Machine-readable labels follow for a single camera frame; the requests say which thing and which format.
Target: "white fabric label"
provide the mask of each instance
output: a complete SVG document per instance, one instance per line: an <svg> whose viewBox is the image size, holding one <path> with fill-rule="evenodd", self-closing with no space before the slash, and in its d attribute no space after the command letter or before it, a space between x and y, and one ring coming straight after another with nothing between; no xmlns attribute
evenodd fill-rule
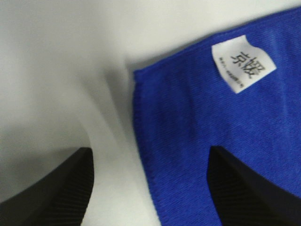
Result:
<svg viewBox="0 0 301 226"><path fill-rule="evenodd" d="M276 69L269 55L248 43L245 35L213 45L212 55L222 78L235 93Z"/></svg>

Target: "white background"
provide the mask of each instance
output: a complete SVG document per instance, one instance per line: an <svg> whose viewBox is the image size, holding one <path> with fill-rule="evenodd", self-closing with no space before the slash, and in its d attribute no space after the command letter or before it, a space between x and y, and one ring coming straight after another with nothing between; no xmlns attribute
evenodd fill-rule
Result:
<svg viewBox="0 0 301 226"><path fill-rule="evenodd" d="M132 129L132 71L300 0L0 1L0 202L80 146L83 224L158 226Z"/></svg>

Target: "black object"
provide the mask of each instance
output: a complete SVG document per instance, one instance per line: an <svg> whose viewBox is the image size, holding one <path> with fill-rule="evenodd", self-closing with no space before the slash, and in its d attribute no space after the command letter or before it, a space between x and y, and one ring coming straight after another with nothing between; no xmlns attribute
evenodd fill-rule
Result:
<svg viewBox="0 0 301 226"><path fill-rule="evenodd" d="M80 148L42 180L0 204L3 226L79 226L94 183L91 148Z"/></svg>
<svg viewBox="0 0 301 226"><path fill-rule="evenodd" d="M207 182L223 226L301 226L301 199L221 146L211 147Z"/></svg>

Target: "label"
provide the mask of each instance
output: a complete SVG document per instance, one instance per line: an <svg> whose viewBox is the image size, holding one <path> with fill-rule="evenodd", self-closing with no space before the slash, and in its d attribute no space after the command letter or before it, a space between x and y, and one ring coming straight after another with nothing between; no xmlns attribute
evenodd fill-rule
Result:
<svg viewBox="0 0 301 226"><path fill-rule="evenodd" d="M276 69L269 55L248 43L245 35L213 45L212 56L222 78L235 93Z"/></svg>

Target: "blue microfiber towel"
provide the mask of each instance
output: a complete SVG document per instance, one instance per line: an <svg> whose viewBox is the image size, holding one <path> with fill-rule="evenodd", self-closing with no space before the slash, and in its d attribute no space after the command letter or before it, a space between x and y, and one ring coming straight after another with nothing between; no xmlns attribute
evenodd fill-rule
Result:
<svg viewBox="0 0 301 226"><path fill-rule="evenodd" d="M241 35L277 69L235 94L211 46ZM135 132L162 226L221 225L206 182L212 145L301 197L301 7L213 35L135 80Z"/></svg>

